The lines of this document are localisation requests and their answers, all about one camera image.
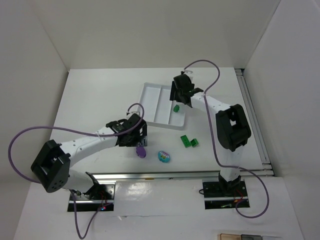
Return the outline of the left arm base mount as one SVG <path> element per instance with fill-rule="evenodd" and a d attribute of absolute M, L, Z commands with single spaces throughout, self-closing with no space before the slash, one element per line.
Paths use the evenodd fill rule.
<path fill-rule="evenodd" d="M 113 212 L 115 198 L 115 182 L 96 184 L 87 192 L 72 190 L 67 212 L 74 212 L 74 199 L 77 212 Z"/>

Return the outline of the green sloped lego brick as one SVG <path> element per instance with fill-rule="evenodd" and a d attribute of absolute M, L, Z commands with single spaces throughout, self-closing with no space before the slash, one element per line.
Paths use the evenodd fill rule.
<path fill-rule="evenodd" d="M 193 138 L 191 141 L 190 141 L 190 144 L 193 148 L 197 147 L 199 145 L 199 142 L 196 138 Z"/>

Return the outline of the purple rounded lego piece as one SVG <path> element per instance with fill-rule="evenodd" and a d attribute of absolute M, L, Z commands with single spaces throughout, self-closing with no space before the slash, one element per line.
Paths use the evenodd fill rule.
<path fill-rule="evenodd" d="M 137 146 L 136 149 L 136 154 L 139 158 L 145 158 L 147 156 L 147 152 L 143 146 Z"/>

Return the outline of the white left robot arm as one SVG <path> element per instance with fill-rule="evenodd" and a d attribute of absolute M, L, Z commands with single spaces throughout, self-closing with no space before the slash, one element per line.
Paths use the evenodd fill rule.
<path fill-rule="evenodd" d="M 47 141 L 30 169 L 47 193 L 60 189 L 80 192 L 93 199 L 106 192 L 92 173 L 72 169 L 76 163 L 102 150 L 113 147 L 147 146 L 147 122 L 136 113 L 111 121 L 89 136 L 57 143 Z"/>

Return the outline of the green square lego brick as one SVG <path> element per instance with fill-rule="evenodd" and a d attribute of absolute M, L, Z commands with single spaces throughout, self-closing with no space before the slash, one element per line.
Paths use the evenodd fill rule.
<path fill-rule="evenodd" d="M 173 111 L 174 111 L 175 113 L 178 113 L 179 110 L 180 110 L 180 106 L 176 104 L 176 105 L 174 106 L 174 108 L 173 108 Z"/>

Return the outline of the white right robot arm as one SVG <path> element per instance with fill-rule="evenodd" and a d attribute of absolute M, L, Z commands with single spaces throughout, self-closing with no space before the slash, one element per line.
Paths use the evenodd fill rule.
<path fill-rule="evenodd" d="M 225 193 L 233 191 L 240 184 L 240 160 L 252 135 L 244 108 L 207 96 L 184 72 L 173 78 L 169 99 L 207 113 L 213 154 L 221 167 L 218 175 L 220 188 Z M 223 151 L 221 160 L 217 159 L 215 140 Z"/>

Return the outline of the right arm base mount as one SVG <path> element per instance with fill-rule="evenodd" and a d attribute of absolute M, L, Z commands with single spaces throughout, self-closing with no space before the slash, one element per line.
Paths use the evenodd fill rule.
<path fill-rule="evenodd" d="M 203 182 L 202 188 L 198 193 L 204 197 L 204 207 L 206 210 L 234 209 L 236 204 L 238 204 L 238 208 L 250 207 L 244 181 L 241 181 L 239 186 L 230 192 L 223 192 L 217 181 Z"/>

